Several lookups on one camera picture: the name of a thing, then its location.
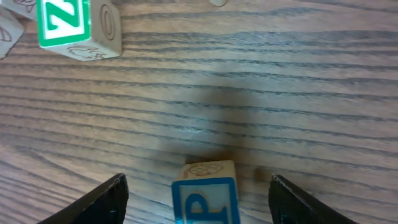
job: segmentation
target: wood grain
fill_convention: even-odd
[[[271,173],[360,223],[398,223],[398,2],[118,0],[122,57],[0,61],[0,223],[36,223],[113,174],[125,223],[173,223],[187,161],[233,159],[242,223]]]

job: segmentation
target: black object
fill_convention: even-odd
[[[39,224],[122,224],[128,199],[126,176],[117,174]]]
[[[274,224],[352,224],[281,175],[273,175],[268,204]]]

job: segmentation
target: wooden cube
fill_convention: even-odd
[[[37,20],[36,0],[0,0],[0,5],[32,20]]]
[[[0,59],[4,58],[11,47],[24,33],[24,26],[7,9],[0,7]]]
[[[40,47],[88,61],[122,54],[121,22],[110,0],[37,0]]]
[[[187,164],[172,184],[175,222],[238,224],[233,161]]]

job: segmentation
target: blue block face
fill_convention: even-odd
[[[233,178],[176,181],[172,193],[177,224],[240,224]]]

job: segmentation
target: toy block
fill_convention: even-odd
[[[121,21],[110,0],[38,0],[40,47],[88,61],[122,54]]]
[[[23,33],[24,26],[10,11],[0,7],[0,59],[6,56]]]
[[[233,161],[187,164],[172,184],[178,224],[240,224]]]
[[[36,0],[0,0],[0,5],[26,18],[37,20]]]

